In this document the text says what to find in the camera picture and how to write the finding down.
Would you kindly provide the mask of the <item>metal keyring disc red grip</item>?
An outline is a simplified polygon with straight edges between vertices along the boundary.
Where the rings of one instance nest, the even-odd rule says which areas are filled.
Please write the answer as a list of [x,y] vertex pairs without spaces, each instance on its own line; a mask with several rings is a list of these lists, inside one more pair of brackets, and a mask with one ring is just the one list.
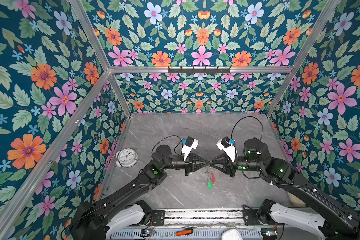
[[211,167],[211,172],[209,174],[207,174],[207,181],[211,181],[213,185],[216,182],[215,175],[214,175],[214,173],[212,171],[212,167]]

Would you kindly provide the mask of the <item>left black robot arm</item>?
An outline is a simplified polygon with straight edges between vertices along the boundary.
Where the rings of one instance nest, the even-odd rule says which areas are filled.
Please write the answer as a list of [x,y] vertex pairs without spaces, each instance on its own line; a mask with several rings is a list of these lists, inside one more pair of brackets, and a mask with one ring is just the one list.
[[169,146],[161,145],[131,182],[93,204],[80,204],[68,230],[75,240],[106,240],[131,225],[145,225],[150,221],[152,208],[139,197],[159,186],[168,176],[167,169],[189,173],[210,164],[195,154],[173,155]]

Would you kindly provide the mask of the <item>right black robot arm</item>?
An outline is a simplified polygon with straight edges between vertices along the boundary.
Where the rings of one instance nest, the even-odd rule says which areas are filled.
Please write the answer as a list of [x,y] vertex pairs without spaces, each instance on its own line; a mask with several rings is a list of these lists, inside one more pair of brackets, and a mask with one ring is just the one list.
[[264,200],[257,211],[261,223],[290,225],[322,240],[360,240],[360,211],[336,201],[285,160],[271,157],[268,146],[261,140],[246,140],[242,156],[237,154],[234,140],[228,137],[219,140],[217,147],[224,153],[213,163],[223,164],[221,172],[231,177],[237,171],[257,172],[260,179],[292,194],[315,211],[309,214]]

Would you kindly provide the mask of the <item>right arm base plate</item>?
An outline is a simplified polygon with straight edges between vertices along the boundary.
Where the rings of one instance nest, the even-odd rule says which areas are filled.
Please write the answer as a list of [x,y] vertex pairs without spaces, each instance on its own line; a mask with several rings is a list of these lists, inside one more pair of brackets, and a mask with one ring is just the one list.
[[243,219],[246,226],[266,226],[268,223],[263,222],[257,211],[254,209],[243,205]]

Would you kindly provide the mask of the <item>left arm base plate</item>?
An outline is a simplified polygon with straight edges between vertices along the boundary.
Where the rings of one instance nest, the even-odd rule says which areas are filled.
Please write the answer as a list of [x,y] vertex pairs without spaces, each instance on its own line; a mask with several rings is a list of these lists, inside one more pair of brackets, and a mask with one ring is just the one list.
[[153,211],[145,214],[143,226],[162,227],[162,226],[164,226],[165,216],[166,216],[166,211],[153,210]]

